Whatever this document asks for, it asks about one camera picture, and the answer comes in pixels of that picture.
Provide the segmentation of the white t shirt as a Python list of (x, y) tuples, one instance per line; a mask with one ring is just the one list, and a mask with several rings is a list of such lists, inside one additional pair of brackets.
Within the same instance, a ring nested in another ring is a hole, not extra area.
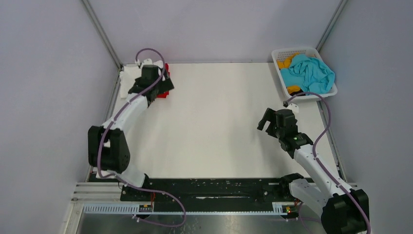
[[(162, 70), (166, 66), (165, 70), (169, 73), (169, 65), (164, 64), (161, 60), (153, 62), (153, 65), (156, 65)], [(132, 85), (135, 83), (135, 80), (141, 77), (141, 67), (138, 67), (136, 64), (127, 64), (123, 67), (123, 70), (120, 72), (120, 98), (126, 99), (129, 89), (132, 88)]]

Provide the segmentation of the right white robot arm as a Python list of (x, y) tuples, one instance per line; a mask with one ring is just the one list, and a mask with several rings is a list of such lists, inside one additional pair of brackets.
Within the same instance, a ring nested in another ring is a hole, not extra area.
[(319, 216), (327, 234), (371, 233), (367, 194), (332, 174), (317, 153), (315, 143), (298, 131), (293, 111), (267, 108), (257, 129), (262, 131), (266, 123), (269, 124), (266, 133), (278, 140), (281, 148), (315, 183), (310, 185), (298, 173), (286, 175), (279, 188), (281, 198), (287, 201), (296, 198), (307, 205)]

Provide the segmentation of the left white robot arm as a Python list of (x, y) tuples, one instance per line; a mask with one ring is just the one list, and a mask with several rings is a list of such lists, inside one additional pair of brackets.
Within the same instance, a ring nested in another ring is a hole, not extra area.
[(144, 183), (147, 175), (130, 165), (131, 151), (126, 136), (138, 117), (157, 99), (166, 97), (174, 89), (167, 64), (156, 62), (126, 67), (120, 74), (131, 86), (120, 93), (124, 100), (117, 113), (99, 126), (88, 130), (88, 161), (97, 168), (101, 179), (117, 178), (133, 187), (132, 194), (146, 200), (150, 185)]

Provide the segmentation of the white plastic laundry basket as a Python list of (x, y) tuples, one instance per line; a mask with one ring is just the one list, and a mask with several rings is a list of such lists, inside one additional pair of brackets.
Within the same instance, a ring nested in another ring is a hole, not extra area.
[(323, 98), (337, 94), (335, 73), (324, 63), (315, 48), (275, 49), (271, 56), (282, 92), (287, 99), (298, 92), (304, 93), (295, 98), (299, 101), (319, 100), (317, 96), (311, 95), (311, 92)]

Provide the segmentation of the yellow t shirt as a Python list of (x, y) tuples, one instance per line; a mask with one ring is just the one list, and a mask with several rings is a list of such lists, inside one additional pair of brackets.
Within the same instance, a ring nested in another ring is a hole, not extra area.
[[(292, 59), (298, 54), (299, 53), (294, 53), (291, 56), (287, 57), (284, 61), (277, 60), (276, 63), (278, 65), (278, 68), (280, 70), (283, 69), (283, 68), (289, 68), (289, 66), (292, 62)], [(296, 95), (298, 93), (301, 93), (302, 89), (297, 85), (292, 85), (292, 86), (287, 87), (287, 91), (288, 91), (289, 95), (293, 96), (293, 95)]]

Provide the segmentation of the teal t shirt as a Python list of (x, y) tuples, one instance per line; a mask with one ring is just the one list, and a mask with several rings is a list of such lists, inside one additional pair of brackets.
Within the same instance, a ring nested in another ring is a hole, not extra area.
[(335, 73), (319, 58), (298, 54), (289, 68), (280, 70), (286, 87), (297, 85), (304, 92), (327, 94), (335, 84)]

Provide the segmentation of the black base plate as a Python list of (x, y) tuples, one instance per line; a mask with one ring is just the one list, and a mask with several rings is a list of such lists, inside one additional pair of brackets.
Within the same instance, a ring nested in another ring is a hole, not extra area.
[(280, 178), (147, 178), (143, 191), (122, 189), (120, 200), (148, 202), (155, 212), (272, 212), (294, 205)]

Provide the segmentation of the aluminium frame rail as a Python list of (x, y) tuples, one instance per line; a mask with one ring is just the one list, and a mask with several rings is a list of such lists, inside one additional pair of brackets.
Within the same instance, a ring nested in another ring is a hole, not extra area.
[(277, 178), (150, 179), (145, 192), (115, 181), (86, 182), (77, 184), (72, 200), (109, 214), (285, 215), (294, 209)]

